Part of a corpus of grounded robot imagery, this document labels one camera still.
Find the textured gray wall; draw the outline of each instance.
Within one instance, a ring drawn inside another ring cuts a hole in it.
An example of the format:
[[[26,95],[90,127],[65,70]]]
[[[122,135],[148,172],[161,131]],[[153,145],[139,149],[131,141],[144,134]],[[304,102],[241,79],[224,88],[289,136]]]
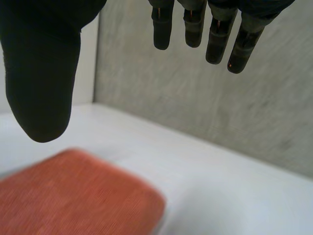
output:
[[[313,177],[313,2],[298,0],[263,33],[245,71],[206,62],[184,42],[176,3],[171,44],[153,46],[147,0],[110,0],[101,14],[95,101]]]

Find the orange sponge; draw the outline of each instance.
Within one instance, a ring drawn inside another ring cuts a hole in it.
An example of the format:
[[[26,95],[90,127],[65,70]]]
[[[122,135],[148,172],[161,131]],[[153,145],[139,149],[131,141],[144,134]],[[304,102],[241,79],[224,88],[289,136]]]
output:
[[[142,180],[67,150],[0,182],[0,234],[148,235],[164,206]]]

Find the white surface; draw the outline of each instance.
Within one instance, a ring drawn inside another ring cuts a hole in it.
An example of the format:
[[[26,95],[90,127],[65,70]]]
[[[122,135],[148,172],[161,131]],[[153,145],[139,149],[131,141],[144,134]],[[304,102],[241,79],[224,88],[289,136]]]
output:
[[[83,28],[81,53],[76,73],[73,104],[91,103],[93,100],[94,73],[98,38],[99,17]],[[0,113],[10,111],[5,97],[5,69],[0,47]]]
[[[96,105],[75,107],[68,130],[31,141],[0,116],[0,173],[79,146],[145,178],[167,198],[159,235],[312,235],[313,182]]]

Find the black finger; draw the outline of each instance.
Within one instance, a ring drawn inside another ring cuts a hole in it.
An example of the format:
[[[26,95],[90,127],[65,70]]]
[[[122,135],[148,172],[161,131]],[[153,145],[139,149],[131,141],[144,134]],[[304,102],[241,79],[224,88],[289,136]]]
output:
[[[242,23],[227,65],[230,72],[240,73],[245,69],[266,25],[293,2],[294,0],[240,0]]]
[[[265,26],[272,20],[259,19],[242,13],[240,29],[227,64],[230,72],[240,73],[244,70]]]
[[[205,58],[210,64],[219,64],[223,58],[228,38],[238,9],[234,1],[216,5],[209,1],[212,22]]]
[[[205,19],[206,0],[178,0],[185,8],[185,40],[190,47],[201,44]]]
[[[149,0],[153,7],[151,18],[154,27],[154,45],[160,50],[166,50],[170,44],[174,1]]]
[[[67,128],[80,30],[105,0],[79,3],[0,0],[6,96],[22,129],[37,142],[52,141]]]

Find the marble wall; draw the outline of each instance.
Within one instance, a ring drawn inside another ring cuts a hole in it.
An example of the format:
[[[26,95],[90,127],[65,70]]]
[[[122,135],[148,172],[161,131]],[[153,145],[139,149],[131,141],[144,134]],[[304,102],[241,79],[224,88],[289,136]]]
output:
[[[227,71],[240,14],[222,62],[184,41],[176,2],[171,44],[153,46],[147,0],[111,0],[101,12],[95,101],[313,177],[313,2],[275,19],[241,74]]]

